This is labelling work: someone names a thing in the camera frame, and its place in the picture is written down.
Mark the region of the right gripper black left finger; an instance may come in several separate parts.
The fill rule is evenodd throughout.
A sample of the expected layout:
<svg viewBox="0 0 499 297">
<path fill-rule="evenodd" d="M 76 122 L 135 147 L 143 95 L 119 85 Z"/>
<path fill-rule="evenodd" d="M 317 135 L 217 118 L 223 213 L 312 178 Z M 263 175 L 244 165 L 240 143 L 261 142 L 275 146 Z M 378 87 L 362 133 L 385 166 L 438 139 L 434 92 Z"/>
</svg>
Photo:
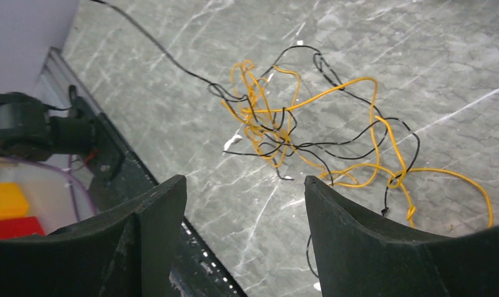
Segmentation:
<svg viewBox="0 0 499 297">
<path fill-rule="evenodd" d="M 0 240 L 0 296 L 165 296 L 186 178 L 50 235 Z"/>
</svg>

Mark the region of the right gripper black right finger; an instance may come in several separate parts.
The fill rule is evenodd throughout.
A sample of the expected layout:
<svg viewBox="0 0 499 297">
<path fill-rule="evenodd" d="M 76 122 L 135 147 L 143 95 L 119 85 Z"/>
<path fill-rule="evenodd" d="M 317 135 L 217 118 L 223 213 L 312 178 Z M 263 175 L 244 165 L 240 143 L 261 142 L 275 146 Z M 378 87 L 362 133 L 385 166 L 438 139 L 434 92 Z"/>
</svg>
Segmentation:
<svg viewBox="0 0 499 297">
<path fill-rule="evenodd" d="M 384 218 L 315 176 L 304 185 L 324 296 L 499 296 L 499 226 L 440 236 Z"/>
</svg>

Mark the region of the red bin on floor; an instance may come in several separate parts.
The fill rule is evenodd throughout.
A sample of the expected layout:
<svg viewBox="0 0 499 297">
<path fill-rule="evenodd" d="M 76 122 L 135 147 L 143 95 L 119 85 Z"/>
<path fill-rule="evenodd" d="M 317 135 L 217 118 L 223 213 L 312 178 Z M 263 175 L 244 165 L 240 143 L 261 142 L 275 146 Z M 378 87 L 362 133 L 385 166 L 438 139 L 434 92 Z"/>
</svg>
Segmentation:
<svg viewBox="0 0 499 297">
<path fill-rule="evenodd" d="M 22 217 L 0 220 L 0 240 L 21 238 L 45 233 L 36 217 Z"/>
</svg>

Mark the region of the yellow plastic bin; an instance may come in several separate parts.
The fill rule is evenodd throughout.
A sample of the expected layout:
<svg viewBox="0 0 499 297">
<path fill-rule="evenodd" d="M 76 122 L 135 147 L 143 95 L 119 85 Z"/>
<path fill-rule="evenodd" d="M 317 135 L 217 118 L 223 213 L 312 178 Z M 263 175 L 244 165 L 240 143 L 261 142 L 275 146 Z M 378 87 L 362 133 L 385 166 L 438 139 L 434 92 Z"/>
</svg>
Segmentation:
<svg viewBox="0 0 499 297">
<path fill-rule="evenodd" d="M 0 220 L 25 217 L 29 208 L 17 183 L 0 183 Z"/>
</svg>

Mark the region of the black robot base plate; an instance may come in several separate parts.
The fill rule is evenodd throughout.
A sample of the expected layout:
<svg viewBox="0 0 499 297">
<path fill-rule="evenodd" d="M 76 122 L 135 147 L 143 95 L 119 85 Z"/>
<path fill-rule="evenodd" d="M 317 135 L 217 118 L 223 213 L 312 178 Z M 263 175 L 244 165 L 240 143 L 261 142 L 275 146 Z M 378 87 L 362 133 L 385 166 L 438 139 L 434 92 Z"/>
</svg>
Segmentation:
<svg viewBox="0 0 499 297">
<path fill-rule="evenodd" d="M 85 162 L 94 178 L 92 200 L 102 212 L 126 205 L 142 194 L 163 191 L 137 212 L 137 256 L 142 259 L 144 296 L 244 296 L 245 292 L 184 216 L 186 179 L 159 183 L 108 116 L 84 89 L 68 88 L 74 114 L 96 131 Z"/>
</svg>

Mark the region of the aluminium frame rail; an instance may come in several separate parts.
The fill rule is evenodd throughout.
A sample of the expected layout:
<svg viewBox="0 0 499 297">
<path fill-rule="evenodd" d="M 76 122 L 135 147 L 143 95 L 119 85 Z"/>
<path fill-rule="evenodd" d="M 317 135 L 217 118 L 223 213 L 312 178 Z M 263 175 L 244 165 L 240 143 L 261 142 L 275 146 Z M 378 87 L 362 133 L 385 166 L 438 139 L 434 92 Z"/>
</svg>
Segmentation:
<svg viewBox="0 0 499 297">
<path fill-rule="evenodd" d="M 102 113 L 88 88 L 57 48 L 51 48 L 46 55 L 32 96 L 55 107 L 49 111 L 52 116 L 93 120 Z"/>
</svg>

